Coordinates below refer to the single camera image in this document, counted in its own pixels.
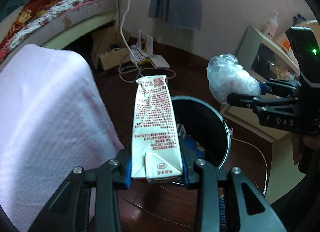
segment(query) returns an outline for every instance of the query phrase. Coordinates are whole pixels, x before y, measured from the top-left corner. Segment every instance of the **mattress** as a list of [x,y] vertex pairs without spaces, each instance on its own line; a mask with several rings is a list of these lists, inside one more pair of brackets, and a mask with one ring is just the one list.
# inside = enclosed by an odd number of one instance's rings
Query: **mattress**
[[61,0],[44,15],[16,33],[1,48],[0,72],[24,45],[42,46],[74,25],[99,14],[113,11],[115,7],[115,0]]

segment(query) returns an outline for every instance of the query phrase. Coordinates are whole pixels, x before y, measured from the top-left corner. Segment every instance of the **cardboard box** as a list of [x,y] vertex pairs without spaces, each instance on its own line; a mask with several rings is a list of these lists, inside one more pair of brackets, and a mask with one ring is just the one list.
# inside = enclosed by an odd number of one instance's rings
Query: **cardboard box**
[[290,47],[290,42],[288,40],[288,37],[286,35],[286,33],[282,33],[281,35],[279,35],[278,37],[276,37],[274,39],[274,41],[280,46],[282,47],[283,51],[285,53],[287,53],[287,55],[290,57],[290,59],[293,61],[293,63],[295,63],[297,66],[299,66],[298,64],[298,60],[296,59],[296,57],[293,54],[292,48]]
[[[131,34],[123,30],[124,37],[128,43]],[[129,51],[123,42],[120,35],[120,28],[117,31],[114,27],[95,30],[91,33],[93,39],[93,47],[91,51],[91,59],[94,67],[97,69],[98,64],[101,65],[104,70],[119,66],[120,63],[126,63],[130,61]],[[110,52],[110,46],[118,45],[120,50]]]

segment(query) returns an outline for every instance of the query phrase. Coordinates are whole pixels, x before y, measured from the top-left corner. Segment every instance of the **black device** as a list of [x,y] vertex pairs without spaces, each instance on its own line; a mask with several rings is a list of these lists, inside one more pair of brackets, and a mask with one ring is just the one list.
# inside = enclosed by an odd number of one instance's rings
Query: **black device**
[[[283,224],[263,195],[240,168],[217,169],[198,159],[179,137],[183,159],[183,182],[188,189],[198,189],[194,231],[219,232],[219,193],[224,189],[227,231],[285,232]],[[28,232],[87,231],[89,201],[96,187],[95,228],[99,232],[120,232],[117,189],[131,183],[131,150],[123,149],[116,159],[100,168],[74,168],[41,210]]]
[[[310,28],[291,27],[286,35],[300,66],[298,81],[274,80],[260,84],[263,94],[282,98],[230,94],[232,106],[250,108],[260,125],[293,133],[316,135],[320,125],[320,50]],[[304,151],[299,170],[306,173],[311,150]]]

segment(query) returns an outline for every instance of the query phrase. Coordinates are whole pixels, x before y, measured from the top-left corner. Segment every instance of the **screw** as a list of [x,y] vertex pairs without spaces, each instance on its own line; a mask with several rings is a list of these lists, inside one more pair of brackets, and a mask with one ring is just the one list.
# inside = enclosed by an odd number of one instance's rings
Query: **screw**
[[231,171],[236,175],[241,173],[241,169],[239,167],[233,167]]
[[111,159],[111,160],[109,161],[109,164],[110,164],[111,166],[117,166],[117,165],[119,164],[119,161],[118,161],[117,159]]
[[74,169],[73,169],[73,173],[74,174],[80,174],[82,172],[82,168],[81,167],[75,167]]
[[204,164],[205,164],[205,160],[203,160],[203,159],[197,159],[197,160],[196,160],[196,165],[198,165],[198,166],[204,166]]

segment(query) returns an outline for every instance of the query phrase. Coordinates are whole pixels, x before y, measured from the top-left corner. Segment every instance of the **carton logo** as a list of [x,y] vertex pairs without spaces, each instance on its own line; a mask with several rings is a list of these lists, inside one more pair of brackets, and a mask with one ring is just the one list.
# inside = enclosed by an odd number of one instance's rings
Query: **carton logo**
[[158,169],[165,169],[167,167],[167,165],[165,164],[165,163],[159,163],[158,165],[157,165],[157,168]]

